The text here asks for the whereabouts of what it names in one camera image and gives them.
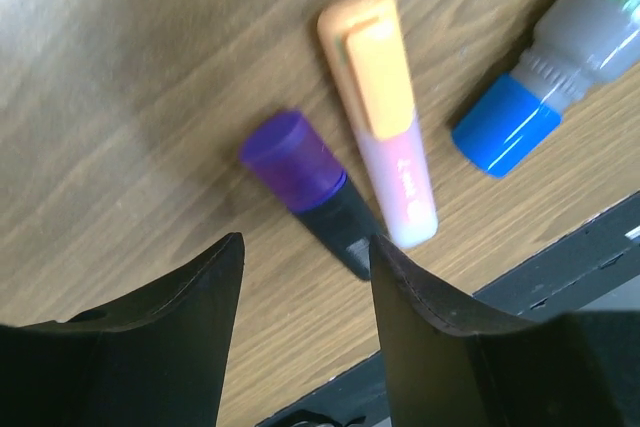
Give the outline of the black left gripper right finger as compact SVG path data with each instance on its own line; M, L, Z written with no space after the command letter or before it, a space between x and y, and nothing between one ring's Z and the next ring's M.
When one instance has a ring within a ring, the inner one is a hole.
M510 315L370 243L371 287L395 426L635 426L639 315Z

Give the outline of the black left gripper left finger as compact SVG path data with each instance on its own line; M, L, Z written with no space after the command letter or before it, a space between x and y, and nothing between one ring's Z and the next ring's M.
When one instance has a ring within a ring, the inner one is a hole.
M5 426L212 426L244 270L244 240L66 322L1 329Z

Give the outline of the purple cap black highlighter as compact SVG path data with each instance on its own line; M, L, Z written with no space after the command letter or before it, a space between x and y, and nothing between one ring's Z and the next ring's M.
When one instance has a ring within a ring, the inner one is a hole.
M240 160L357 278L371 278L369 241L383 229L307 118L281 110L240 148Z

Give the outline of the blue cap grey glue stick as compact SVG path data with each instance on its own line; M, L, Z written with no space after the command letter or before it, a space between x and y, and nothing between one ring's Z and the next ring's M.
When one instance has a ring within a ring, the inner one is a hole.
M561 124L568 107L638 60L639 13L632 3L556 0L515 67L455 126L453 143L475 167L502 178Z

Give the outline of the yellow cap pink highlighter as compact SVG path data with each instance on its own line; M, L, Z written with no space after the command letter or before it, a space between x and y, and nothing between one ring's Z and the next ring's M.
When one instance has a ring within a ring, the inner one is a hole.
M388 233L415 247L438 218L396 0L336 0L317 31Z

